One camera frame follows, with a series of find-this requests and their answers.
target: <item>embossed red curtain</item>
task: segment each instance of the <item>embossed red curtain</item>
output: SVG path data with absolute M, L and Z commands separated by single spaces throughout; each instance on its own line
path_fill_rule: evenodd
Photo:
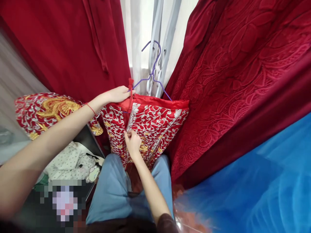
M 88 102 L 128 85 L 119 0 L 3 0 L 4 29 L 50 90 Z
M 168 148 L 173 182 L 195 186 L 311 111 L 310 10 L 307 0 L 199 1 L 166 88 L 190 100 Z

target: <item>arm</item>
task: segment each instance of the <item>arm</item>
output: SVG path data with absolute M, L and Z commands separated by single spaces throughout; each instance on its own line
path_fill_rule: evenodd
M 139 152 L 142 140 L 133 130 L 130 131 L 129 135 L 131 138 L 124 132 L 125 142 L 142 181 L 153 219 L 155 220 L 155 224 L 158 225 L 159 218 L 162 214 L 169 214 L 171 216 L 171 213 L 158 185 Z
M 129 97 L 125 86 L 100 94 L 19 151 L 0 168 L 0 219 L 9 220 L 24 204 L 38 177 L 104 105 Z

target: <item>hand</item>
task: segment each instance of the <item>hand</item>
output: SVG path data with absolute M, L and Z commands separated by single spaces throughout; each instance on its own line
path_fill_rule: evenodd
M 138 134 L 134 130 L 131 130 L 129 135 L 127 135 L 127 132 L 124 131 L 124 137 L 131 159 L 135 162 L 138 158 L 142 158 L 139 152 L 142 140 Z
M 126 86 L 119 86 L 110 91 L 105 92 L 105 96 L 110 103 L 119 103 L 130 97 L 131 92 L 128 92 L 128 88 Z

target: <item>red string bracelet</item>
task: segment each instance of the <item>red string bracelet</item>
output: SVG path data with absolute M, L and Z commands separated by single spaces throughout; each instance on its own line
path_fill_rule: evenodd
M 90 105 L 88 105 L 88 103 L 86 103 L 87 106 L 89 106 L 89 108 L 93 111 L 93 113 L 96 115 L 96 113 L 94 112 L 94 110 L 90 107 Z

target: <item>person's left hand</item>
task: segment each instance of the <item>person's left hand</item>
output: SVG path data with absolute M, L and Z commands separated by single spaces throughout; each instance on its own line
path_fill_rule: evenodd
M 119 86 L 104 94 L 110 103 L 119 103 L 131 95 L 131 92 L 128 92 L 128 90 L 126 86 Z

